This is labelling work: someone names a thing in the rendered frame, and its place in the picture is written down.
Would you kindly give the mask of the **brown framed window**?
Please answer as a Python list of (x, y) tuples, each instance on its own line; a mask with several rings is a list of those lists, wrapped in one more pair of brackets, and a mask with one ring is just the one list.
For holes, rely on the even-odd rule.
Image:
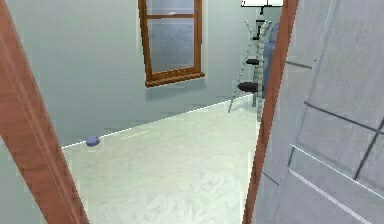
[(138, 0), (147, 88), (202, 78), (202, 0)]

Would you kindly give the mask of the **blue upright object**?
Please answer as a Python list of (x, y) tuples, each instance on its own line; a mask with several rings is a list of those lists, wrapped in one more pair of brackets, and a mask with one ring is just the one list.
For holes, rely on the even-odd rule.
[(263, 68), (263, 93), (262, 98), (265, 98), (267, 87), (268, 87), (268, 81), (270, 79), (270, 70), (275, 50), (275, 43), (277, 39), (277, 33), (278, 33), (279, 24), (276, 23), (273, 25), (270, 36), (267, 42), (264, 43), (264, 68)]

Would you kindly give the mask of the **grey panelled room door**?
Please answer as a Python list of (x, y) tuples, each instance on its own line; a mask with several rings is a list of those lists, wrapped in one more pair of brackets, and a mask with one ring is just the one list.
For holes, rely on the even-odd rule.
[(384, 0), (299, 0), (251, 224), (384, 224)]

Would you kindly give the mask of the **brown wooden door frame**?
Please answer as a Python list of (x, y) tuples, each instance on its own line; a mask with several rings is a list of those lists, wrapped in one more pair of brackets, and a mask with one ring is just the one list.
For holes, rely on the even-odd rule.
[[(283, 0), (242, 224), (251, 224), (299, 0)], [(0, 0), (0, 136), (47, 224), (89, 224), (5, 0)]]

